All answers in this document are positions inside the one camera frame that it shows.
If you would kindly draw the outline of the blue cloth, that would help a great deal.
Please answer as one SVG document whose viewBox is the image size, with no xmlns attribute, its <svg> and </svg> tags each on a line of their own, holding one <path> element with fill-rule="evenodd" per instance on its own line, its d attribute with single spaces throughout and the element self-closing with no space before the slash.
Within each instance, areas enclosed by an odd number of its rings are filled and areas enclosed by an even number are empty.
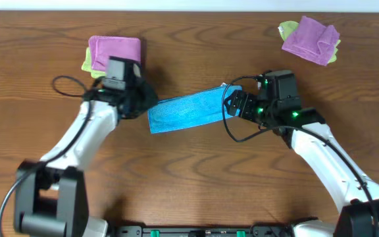
<svg viewBox="0 0 379 237">
<path fill-rule="evenodd" d="M 158 102 L 147 112 L 153 134 L 183 130 L 221 121 L 230 115 L 222 114 L 222 97 L 230 96 L 241 86 L 219 87 Z"/>
</svg>

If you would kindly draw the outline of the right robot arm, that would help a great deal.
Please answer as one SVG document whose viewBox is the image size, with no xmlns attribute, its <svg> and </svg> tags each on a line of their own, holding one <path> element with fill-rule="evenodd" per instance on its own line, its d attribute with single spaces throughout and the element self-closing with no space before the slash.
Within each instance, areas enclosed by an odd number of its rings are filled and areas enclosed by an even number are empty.
<svg viewBox="0 0 379 237">
<path fill-rule="evenodd" d="M 331 195 L 339 212 L 335 225 L 320 220 L 292 226 L 294 236 L 379 236 L 379 184 L 343 150 L 314 108 L 297 94 L 259 95 L 236 90 L 222 96 L 224 115 L 237 115 L 273 131 L 304 159 Z"/>
</svg>

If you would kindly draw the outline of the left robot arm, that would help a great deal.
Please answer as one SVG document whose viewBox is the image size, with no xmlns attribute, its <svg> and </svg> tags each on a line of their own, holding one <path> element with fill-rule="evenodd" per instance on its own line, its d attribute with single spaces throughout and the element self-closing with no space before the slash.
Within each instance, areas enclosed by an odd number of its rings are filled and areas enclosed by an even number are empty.
<svg viewBox="0 0 379 237">
<path fill-rule="evenodd" d="M 74 122 L 38 162 L 24 161 L 9 193 L 13 226 L 29 236 L 106 236 L 109 224 L 91 217 L 84 171 L 120 121 L 136 119 L 158 102 L 140 62 L 109 57 L 105 75 L 85 87 Z"/>
</svg>

